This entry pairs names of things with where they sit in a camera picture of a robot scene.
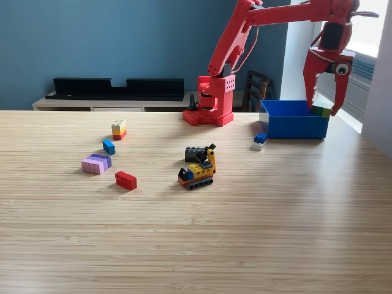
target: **cable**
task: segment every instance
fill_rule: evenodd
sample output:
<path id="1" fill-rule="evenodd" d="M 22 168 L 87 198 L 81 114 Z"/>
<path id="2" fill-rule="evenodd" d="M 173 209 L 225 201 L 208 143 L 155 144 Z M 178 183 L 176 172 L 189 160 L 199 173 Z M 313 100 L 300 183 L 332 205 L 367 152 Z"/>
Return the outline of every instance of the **cable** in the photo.
<path id="1" fill-rule="evenodd" d="M 237 67 L 237 69 L 232 71 L 232 74 L 235 74 L 237 71 L 239 71 L 239 70 L 241 69 L 241 67 L 244 65 L 246 59 L 247 59 L 247 58 L 249 57 L 249 55 L 251 54 L 253 48 L 255 48 L 256 43 L 257 43 L 257 39 L 258 39 L 258 29 L 259 29 L 259 27 L 260 27 L 260 26 L 257 27 L 256 38 L 255 38 L 255 40 L 254 40 L 254 42 L 253 42 L 251 48 L 250 48 L 249 51 L 246 53 L 246 56 L 245 56 L 244 59 L 241 61 L 241 64 Z"/>
<path id="2" fill-rule="evenodd" d="M 312 50 L 312 47 L 310 47 L 310 46 L 309 46 L 309 50 L 310 50 L 313 54 L 315 54 L 318 58 L 324 59 L 324 60 L 326 60 L 326 61 L 328 61 L 328 62 L 335 63 L 335 61 L 333 61 L 333 60 L 330 60 L 330 59 L 325 58 L 325 57 L 323 57 L 323 56 L 321 56 L 321 55 L 318 55 L 315 51 Z"/>

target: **white lego brick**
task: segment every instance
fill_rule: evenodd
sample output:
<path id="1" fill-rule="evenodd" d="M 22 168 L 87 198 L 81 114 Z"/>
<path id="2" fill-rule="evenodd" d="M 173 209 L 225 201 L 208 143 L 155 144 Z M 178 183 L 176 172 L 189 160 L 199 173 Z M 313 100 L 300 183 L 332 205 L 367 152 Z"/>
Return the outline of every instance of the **white lego brick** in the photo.
<path id="1" fill-rule="evenodd" d="M 253 143 L 252 150 L 254 150 L 254 151 L 261 151 L 265 147 L 266 144 L 267 144 L 267 141 L 264 142 L 264 144 Z"/>
<path id="2" fill-rule="evenodd" d="M 112 130 L 121 130 L 126 126 L 124 119 L 117 119 L 112 125 Z"/>

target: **excavator track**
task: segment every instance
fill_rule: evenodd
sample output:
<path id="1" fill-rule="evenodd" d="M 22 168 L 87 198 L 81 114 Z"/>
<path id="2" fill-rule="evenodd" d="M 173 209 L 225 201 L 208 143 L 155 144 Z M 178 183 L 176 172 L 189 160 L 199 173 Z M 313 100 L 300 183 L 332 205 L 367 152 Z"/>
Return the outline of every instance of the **excavator track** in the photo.
<path id="1" fill-rule="evenodd" d="M 199 181 L 194 181 L 194 182 L 187 183 L 186 187 L 189 190 L 194 190 L 194 189 L 199 188 L 199 187 L 209 186 L 213 182 L 214 182 L 214 180 L 212 178 L 204 178 L 204 179 L 201 179 Z"/>

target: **green lego brick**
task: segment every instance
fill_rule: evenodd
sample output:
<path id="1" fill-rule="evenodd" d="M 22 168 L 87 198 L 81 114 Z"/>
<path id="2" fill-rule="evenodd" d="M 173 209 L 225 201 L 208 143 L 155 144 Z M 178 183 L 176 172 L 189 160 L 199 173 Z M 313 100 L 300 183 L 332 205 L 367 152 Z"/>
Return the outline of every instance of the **green lego brick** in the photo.
<path id="1" fill-rule="evenodd" d="M 332 113 L 332 106 L 325 102 L 315 101 L 313 102 L 311 113 L 323 118 L 329 118 Z"/>

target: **chair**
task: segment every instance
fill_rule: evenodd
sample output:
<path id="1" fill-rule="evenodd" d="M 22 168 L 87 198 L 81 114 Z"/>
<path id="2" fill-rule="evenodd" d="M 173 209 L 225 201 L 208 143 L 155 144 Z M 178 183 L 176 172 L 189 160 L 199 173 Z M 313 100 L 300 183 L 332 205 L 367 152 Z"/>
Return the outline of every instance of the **chair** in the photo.
<path id="1" fill-rule="evenodd" d="M 248 71 L 241 111 L 248 112 L 250 102 L 252 112 L 260 112 L 260 101 L 267 97 L 272 86 L 273 82 L 270 78 L 253 70 Z"/>

